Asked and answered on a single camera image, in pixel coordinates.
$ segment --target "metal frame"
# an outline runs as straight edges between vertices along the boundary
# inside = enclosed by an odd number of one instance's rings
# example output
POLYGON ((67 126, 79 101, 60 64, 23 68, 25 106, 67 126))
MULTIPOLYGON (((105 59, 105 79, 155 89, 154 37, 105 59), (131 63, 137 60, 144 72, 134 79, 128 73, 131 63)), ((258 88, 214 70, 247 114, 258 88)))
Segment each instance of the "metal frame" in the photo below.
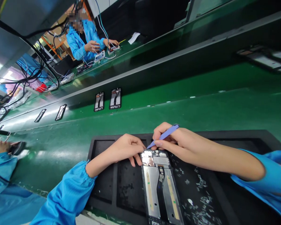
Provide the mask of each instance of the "metal frame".
POLYGON ((191 22, 197 18, 198 10, 202 0, 191 0, 190 8, 187 11, 186 23, 191 22))

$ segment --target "workbench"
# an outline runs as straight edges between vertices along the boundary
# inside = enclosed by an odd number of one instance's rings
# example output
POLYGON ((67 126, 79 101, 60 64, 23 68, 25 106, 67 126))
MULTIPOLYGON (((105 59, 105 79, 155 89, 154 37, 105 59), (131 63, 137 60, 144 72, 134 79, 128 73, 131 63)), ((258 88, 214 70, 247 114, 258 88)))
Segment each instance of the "workbench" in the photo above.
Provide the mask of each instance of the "workbench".
MULTIPOLYGON (((235 4, 240 7, 242 3, 236 1, 235 4)), ((225 10, 221 10, 221 15, 211 16, 221 18, 225 14, 225 10)), ((0 127, 4 125, 2 130, 12 132, 9 141, 27 143, 19 156, 12 183, 46 197, 69 169, 87 159, 92 137, 152 133, 164 121, 178 123, 192 131, 265 129, 281 142, 281 75, 231 57, 235 49, 230 46, 239 40, 231 39, 229 47, 224 50, 215 44, 206 47, 206 52, 202 50, 200 55, 185 53, 178 61, 165 60, 147 66, 142 73, 135 72, 160 57, 196 45, 200 35, 190 38, 189 32, 203 27, 206 20, 207 17, 202 17, 200 21, 178 28, 161 37, 158 43, 147 43, 127 51, 127 45, 123 43, 120 50, 123 54, 119 51, 119 57, 90 68, 58 90, 32 97, 10 112, 0 127), (182 44, 169 45, 177 40, 182 44), (210 56, 207 62, 200 58, 219 49, 222 49, 220 59, 218 55, 210 56), (215 65, 205 66, 209 61, 215 65), (94 112, 95 95, 89 94, 89 87, 129 71, 139 74, 134 76, 135 82, 129 80, 131 89, 123 88, 122 107, 109 110, 110 92, 105 92, 105 109, 94 112), (56 122, 59 106, 64 103, 67 108, 63 119, 56 122), (40 122, 34 123, 43 108, 46 109, 44 116, 40 122)), ((270 38, 259 33, 260 30, 255 32, 256 39, 270 38)), ((211 30, 209 36, 216 34, 211 30)), ((117 81, 110 83, 114 88, 119 87, 117 81)), ((95 209, 92 212, 105 217, 95 209)))

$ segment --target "white paper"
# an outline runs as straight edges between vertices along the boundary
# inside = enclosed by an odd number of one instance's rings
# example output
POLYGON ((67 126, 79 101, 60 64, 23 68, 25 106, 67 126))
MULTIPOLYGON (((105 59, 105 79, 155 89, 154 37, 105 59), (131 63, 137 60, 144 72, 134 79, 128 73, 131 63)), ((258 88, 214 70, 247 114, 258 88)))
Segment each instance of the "white paper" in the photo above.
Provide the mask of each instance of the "white paper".
POLYGON ((134 32, 132 38, 130 38, 130 40, 128 41, 130 44, 133 44, 133 42, 135 42, 136 38, 140 35, 140 33, 138 32, 134 32))

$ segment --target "blue smock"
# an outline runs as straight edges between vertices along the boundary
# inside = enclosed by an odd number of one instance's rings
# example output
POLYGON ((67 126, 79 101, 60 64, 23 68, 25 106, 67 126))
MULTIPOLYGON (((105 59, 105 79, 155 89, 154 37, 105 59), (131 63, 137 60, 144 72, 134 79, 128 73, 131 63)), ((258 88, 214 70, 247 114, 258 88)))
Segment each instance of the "blue smock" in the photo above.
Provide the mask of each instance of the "blue smock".
MULTIPOLYGON (((266 169, 266 175, 259 181, 245 182, 232 175, 232 179, 255 196, 271 206, 281 215, 281 151, 266 155, 249 152, 258 158, 266 169)), ((75 224, 75 217, 84 209, 96 178, 90 178, 85 171, 87 162, 78 163, 63 176, 62 181, 48 194, 33 224, 75 224)))
MULTIPOLYGON (((17 158, 0 153, 0 176, 9 180, 17 158)), ((33 220, 46 199, 0 178, 0 224, 19 225, 33 220)))
MULTIPOLYGON (((96 27, 92 21, 83 20, 83 27, 85 32, 86 41, 96 41, 100 44, 100 51, 102 51, 106 46, 103 43, 105 38, 99 38, 96 27)), ((73 56, 77 60, 83 60, 84 62, 89 62, 91 58, 96 56, 96 53, 86 52, 84 49, 85 43, 80 38, 79 34, 73 27, 70 26, 69 33, 67 34, 67 42, 71 48, 73 56)))
POLYGON ((281 151, 274 151, 265 155, 243 150, 256 157, 265 168, 265 176, 258 181, 246 182, 235 175, 231 178, 238 185, 244 187, 264 203, 281 215, 281 151))
POLYGON ((97 178, 88 176, 85 171, 87 163, 78 163, 63 176, 30 225, 76 224, 75 217, 84 209, 97 178))
MULTIPOLYGON (((40 64, 32 58, 29 54, 25 53, 21 58, 17 60, 17 63, 26 71, 30 76, 33 76, 38 72, 38 70, 35 70, 40 67, 40 64)), ((45 71, 41 71, 41 73, 38 75, 39 81, 44 82, 46 78, 48 77, 48 74, 45 71)))
POLYGON ((5 87, 5 84, 0 84, 0 90, 4 93, 7 93, 7 88, 5 87))

